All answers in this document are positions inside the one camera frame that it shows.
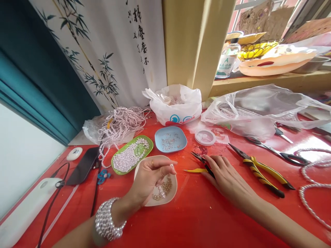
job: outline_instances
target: scissors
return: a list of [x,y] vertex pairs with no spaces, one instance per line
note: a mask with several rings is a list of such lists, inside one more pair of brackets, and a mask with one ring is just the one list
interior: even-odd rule
[[300,165],[300,166],[305,166],[308,164],[308,161],[306,159],[304,159],[303,157],[296,156],[293,154],[279,152],[279,151],[275,150],[274,148],[272,148],[271,146],[265,145],[261,141],[255,139],[255,138],[252,138],[252,137],[245,137],[245,139],[250,143],[253,143],[259,147],[272,151],[274,154],[280,156],[281,158],[285,159],[286,161],[288,161],[292,164],[296,164],[296,165]]
[[[198,160],[200,160],[203,164],[204,164],[204,167],[206,168],[207,172],[213,177],[215,178],[215,175],[214,173],[211,171],[211,169],[208,167],[207,165],[207,160],[205,160],[203,157],[201,157],[199,154],[195,153],[195,152],[191,152],[191,154],[196,157]],[[185,171],[188,171],[188,172],[193,172],[193,173],[200,173],[203,171],[203,169],[195,169],[195,170],[185,170]]]
[[257,177],[259,179],[259,181],[265,185],[269,190],[271,190],[275,195],[277,195],[280,198],[284,198],[284,192],[279,190],[278,188],[276,188],[271,182],[269,182],[263,175],[262,173],[259,171],[258,167],[265,170],[266,172],[268,172],[271,176],[273,176],[274,178],[277,179],[277,181],[279,181],[285,188],[287,189],[291,189],[291,190],[295,190],[295,188],[281,175],[279,174],[277,171],[275,171],[274,169],[270,168],[269,166],[258,162],[255,157],[250,157],[248,156],[246,153],[244,153],[243,151],[239,150],[238,148],[236,148],[235,146],[231,145],[229,143],[229,145],[233,148],[233,150],[238,153],[238,155],[240,157],[243,158],[243,163],[248,165],[249,168],[251,169],[251,171],[253,172],[254,176]]

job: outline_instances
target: computer mouse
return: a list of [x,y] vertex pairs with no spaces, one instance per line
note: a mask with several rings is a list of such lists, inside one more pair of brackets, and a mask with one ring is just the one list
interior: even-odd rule
[[69,152],[68,156],[67,156],[67,160],[68,161],[74,161],[76,160],[80,154],[82,153],[83,148],[81,147],[75,147],[74,149],[71,150],[71,152]]

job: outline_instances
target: teal curtain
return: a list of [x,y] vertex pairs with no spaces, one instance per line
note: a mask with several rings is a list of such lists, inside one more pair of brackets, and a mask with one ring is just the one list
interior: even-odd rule
[[67,145],[100,111],[28,1],[1,1],[0,16],[0,101]]

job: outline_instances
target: plastic bottle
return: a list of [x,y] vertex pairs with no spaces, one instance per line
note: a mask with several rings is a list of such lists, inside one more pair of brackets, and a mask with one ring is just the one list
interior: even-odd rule
[[239,38],[231,39],[231,44],[223,49],[220,62],[218,64],[216,78],[228,78],[234,67],[234,62],[238,57],[241,46],[237,43]]

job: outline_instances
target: black cable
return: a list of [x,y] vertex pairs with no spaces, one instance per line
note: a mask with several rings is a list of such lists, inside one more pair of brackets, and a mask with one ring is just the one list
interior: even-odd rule
[[[99,163],[99,170],[98,170],[98,174],[101,172],[101,164]],[[98,178],[96,181],[96,190],[94,191],[94,198],[93,198],[93,205],[92,205],[92,210],[91,210],[91,215],[90,217],[92,217],[94,215],[94,210],[96,209],[96,203],[97,203],[97,195],[98,195]]]
[[[98,174],[101,172],[101,165],[99,164],[99,170],[98,170]],[[94,191],[94,199],[93,199],[93,205],[92,205],[92,210],[91,210],[91,215],[90,217],[92,217],[94,215],[94,210],[96,208],[96,202],[97,202],[97,196],[98,196],[98,178],[97,178],[97,181],[96,181],[96,189]]]
[[56,174],[59,172],[59,170],[60,170],[63,166],[65,166],[66,164],[68,164],[67,172],[66,172],[66,174],[64,175],[63,180],[57,182],[57,184],[60,183],[60,185],[55,186],[55,187],[58,189],[58,191],[56,192],[56,194],[55,194],[55,196],[54,196],[54,198],[53,198],[51,204],[50,204],[49,207],[48,207],[47,214],[46,214],[46,217],[45,217],[45,220],[44,220],[44,225],[43,225],[43,227],[42,227],[41,234],[40,234],[40,238],[39,238],[39,242],[38,242],[38,248],[40,248],[40,246],[41,246],[42,237],[44,236],[44,232],[45,232],[45,228],[46,228],[46,224],[47,224],[47,219],[48,219],[49,213],[51,212],[51,208],[52,208],[52,206],[53,206],[53,203],[55,202],[55,199],[57,198],[58,194],[60,193],[60,190],[61,190],[62,187],[64,186],[64,182],[65,182],[65,180],[66,180],[66,178],[67,178],[67,175],[68,175],[68,173],[69,173],[70,163],[67,162],[67,163],[63,164],[63,165],[62,165],[60,168],[58,168],[58,169],[54,172],[54,174],[51,176],[51,177],[55,177]]

